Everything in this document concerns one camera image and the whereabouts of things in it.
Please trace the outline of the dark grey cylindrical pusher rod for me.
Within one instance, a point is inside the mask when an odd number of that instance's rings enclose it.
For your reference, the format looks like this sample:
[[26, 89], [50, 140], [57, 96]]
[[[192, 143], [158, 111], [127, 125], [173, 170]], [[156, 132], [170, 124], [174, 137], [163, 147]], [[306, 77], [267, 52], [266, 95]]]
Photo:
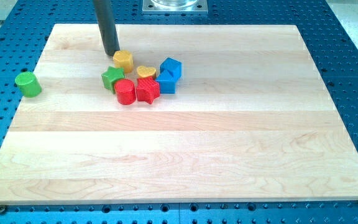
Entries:
[[107, 55], [113, 56], [120, 50], [120, 46], [111, 1], [93, 0], [93, 5], [104, 51]]

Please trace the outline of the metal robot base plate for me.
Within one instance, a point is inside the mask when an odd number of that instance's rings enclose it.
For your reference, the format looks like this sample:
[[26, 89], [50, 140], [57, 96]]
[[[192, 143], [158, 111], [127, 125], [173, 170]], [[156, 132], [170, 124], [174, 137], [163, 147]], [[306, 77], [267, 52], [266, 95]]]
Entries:
[[141, 0], [143, 14], [207, 14], [207, 0]]

